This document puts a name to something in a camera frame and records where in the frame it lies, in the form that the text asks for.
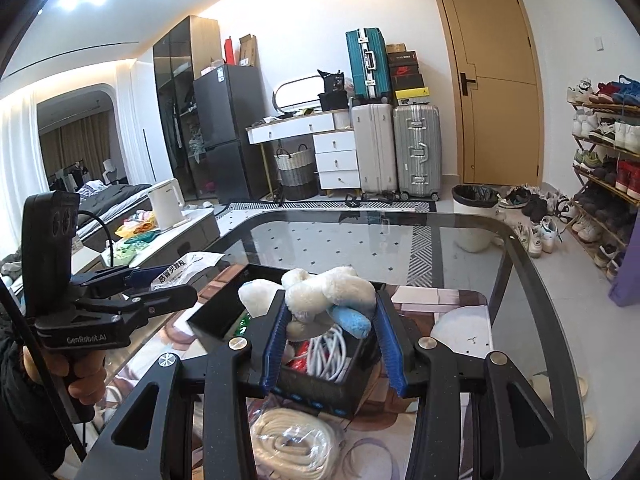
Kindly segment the person's left hand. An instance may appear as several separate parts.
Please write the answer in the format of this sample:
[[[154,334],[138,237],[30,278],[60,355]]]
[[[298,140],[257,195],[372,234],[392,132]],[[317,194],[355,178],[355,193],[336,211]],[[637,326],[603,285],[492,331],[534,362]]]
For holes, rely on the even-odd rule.
[[[66,377],[73,374],[76,379],[67,387],[70,396],[84,405],[94,405],[105,392],[106,370],[103,351],[93,351],[78,360],[73,367],[65,356],[59,353],[42,354],[52,376]]]

